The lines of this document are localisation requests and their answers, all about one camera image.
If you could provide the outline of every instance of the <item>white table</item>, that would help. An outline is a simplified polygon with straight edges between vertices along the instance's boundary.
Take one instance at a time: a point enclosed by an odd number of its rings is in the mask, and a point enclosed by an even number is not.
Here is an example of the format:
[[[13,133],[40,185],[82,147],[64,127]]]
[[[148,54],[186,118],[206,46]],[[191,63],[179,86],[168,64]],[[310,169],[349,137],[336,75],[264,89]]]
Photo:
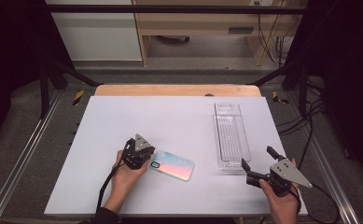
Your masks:
[[[214,103],[239,103],[253,171],[267,174],[272,146],[286,155],[263,97],[93,96],[49,199],[50,216],[92,216],[117,151],[136,133],[156,149],[195,162],[189,182],[148,169],[121,209],[124,217],[239,217],[270,213],[246,176],[218,170]],[[109,195],[105,192],[104,201]],[[301,215],[307,210],[302,201]]]

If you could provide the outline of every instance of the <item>clear plastic container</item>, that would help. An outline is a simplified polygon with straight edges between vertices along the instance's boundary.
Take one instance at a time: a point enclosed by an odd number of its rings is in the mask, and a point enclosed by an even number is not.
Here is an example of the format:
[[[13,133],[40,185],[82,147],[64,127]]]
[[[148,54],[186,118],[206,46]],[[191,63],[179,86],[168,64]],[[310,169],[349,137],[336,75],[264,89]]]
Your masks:
[[[239,104],[215,103],[214,124],[218,168],[242,172],[242,158],[251,157]]]

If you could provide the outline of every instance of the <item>wall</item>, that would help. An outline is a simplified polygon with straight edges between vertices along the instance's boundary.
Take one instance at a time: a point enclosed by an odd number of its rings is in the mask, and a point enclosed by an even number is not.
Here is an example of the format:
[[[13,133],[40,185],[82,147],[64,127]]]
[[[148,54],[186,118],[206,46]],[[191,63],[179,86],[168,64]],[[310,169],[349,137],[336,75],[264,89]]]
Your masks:
[[[46,0],[47,4],[130,5],[128,0]],[[52,13],[73,61],[141,61],[134,15]]]

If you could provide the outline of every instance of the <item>human hand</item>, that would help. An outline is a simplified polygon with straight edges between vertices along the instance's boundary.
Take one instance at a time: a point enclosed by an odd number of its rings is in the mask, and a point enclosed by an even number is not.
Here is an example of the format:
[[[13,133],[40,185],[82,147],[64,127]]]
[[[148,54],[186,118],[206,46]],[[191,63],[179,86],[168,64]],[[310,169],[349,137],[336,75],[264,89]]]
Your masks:
[[[292,164],[296,166],[295,159],[292,159]],[[259,180],[260,187],[268,198],[271,208],[271,215],[276,224],[293,224],[297,223],[298,200],[290,193],[284,197],[277,197],[273,192],[272,187],[263,179]],[[298,184],[292,184],[291,191],[298,195]]]
[[[112,166],[114,167],[121,160],[123,150],[118,151],[117,160]],[[115,213],[119,213],[123,202],[132,191],[135,183],[143,175],[148,167],[149,160],[138,170],[132,170],[127,165],[121,165],[111,179],[111,194],[105,202],[105,208]]]

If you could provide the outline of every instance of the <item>wrist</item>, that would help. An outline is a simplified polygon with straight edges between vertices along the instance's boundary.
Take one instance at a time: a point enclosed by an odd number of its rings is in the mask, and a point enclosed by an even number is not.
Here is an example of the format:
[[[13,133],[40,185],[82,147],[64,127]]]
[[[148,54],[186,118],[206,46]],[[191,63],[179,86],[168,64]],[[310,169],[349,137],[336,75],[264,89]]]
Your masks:
[[[105,202],[104,208],[111,210],[114,213],[118,214],[125,199],[126,199],[126,195],[119,195],[119,194],[111,193],[108,200]]]

